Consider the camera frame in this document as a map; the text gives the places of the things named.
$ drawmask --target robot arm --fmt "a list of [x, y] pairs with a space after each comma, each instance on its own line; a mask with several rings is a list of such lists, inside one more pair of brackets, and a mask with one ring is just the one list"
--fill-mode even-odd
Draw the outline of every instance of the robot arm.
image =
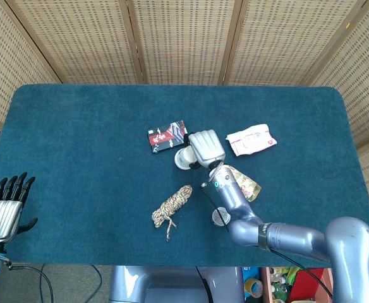
[[224, 163], [225, 152], [213, 130], [189, 135], [198, 162], [210, 169], [213, 182], [231, 215], [233, 242], [278, 249], [330, 263], [334, 302], [369, 302], [369, 226], [356, 218], [331, 221], [325, 235], [315, 229], [285, 223], [264, 223], [250, 208]]

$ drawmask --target red object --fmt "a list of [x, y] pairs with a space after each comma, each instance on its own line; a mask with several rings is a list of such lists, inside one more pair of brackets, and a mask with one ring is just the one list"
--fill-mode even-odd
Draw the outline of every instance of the red object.
[[155, 134], [153, 136], [150, 136], [149, 137], [149, 143], [151, 145], [154, 145], [154, 144], [161, 144], [162, 142], [167, 142], [169, 140], [173, 140], [174, 139], [174, 136], [172, 136], [172, 134], [168, 131], [164, 131], [163, 133], [161, 134]]
[[[323, 268], [310, 268], [310, 271], [317, 276], [318, 279], [321, 279], [324, 273]], [[309, 273], [300, 270], [297, 272], [288, 302], [314, 298], [318, 287], [320, 287], [319, 283], [315, 281]]]

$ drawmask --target black fingertip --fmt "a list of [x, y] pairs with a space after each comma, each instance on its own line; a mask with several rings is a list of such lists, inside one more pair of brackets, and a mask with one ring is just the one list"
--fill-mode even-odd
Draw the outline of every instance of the black fingertip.
[[30, 190], [30, 186], [33, 184], [34, 180], [35, 177], [31, 177], [29, 180], [27, 180], [27, 182], [23, 186], [23, 189], [21, 190], [19, 201], [21, 201], [23, 204], [25, 204], [27, 200], [28, 191]]
[[6, 181], [8, 181], [8, 178], [3, 178], [0, 182], [0, 200], [2, 199], [2, 195], [3, 195], [3, 187], [6, 184]]
[[5, 187], [5, 192], [3, 193], [3, 200], [9, 200], [10, 196], [12, 195], [13, 185], [15, 184], [16, 179], [18, 178], [17, 175], [14, 175], [7, 183]]

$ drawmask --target robot finger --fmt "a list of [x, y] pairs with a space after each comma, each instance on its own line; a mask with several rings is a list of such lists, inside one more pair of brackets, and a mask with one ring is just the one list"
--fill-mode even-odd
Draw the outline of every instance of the robot finger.
[[35, 177], [31, 177], [29, 180], [27, 180], [27, 182], [23, 186], [23, 189], [21, 190], [19, 201], [21, 201], [23, 205], [26, 202], [28, 191], [30, 190], [30, 186], [33, 184], [34, 180], [35, 180]]
[[16, 179], [18, 178], [17, 175], [14, 175], [7, 183], [5, 187], [5, 192], [3, 192], [3, 200], [9, 200], [12, 194], [13, 185], [15, 184]]
[[8, 178], [5, 177], [0, 182], [0, 200], [2, 199], [3, 187], [5, 186], [7, 180]]
[[23, 182], [25, 181], [26, 176], [27, 176], [26, 172], [22, 173], [22, 175], [19, 176], [19, 178], [17, 179], [15, 183], [15, 188], [13, 190], [12, 196], [10, 197], [10, 200], [17, 201], [19, 199], [21, 186], [23, 185]]

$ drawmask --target yellow package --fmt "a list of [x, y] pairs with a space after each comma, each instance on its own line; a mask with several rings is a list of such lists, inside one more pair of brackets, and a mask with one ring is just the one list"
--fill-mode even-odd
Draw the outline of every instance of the yellow package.
[[243, 195], [245, 198], [252, 202], [258, 196], [260, 190], [262, 189], [259, 184], [257, 184], [254, 180], [250, 179], [247, 175], [242, 174], [240, 171], [235, 169], [234, 167], [227, 165], [234, 177], [236, 182], [238, 183], [239, 187], [242, 190]]

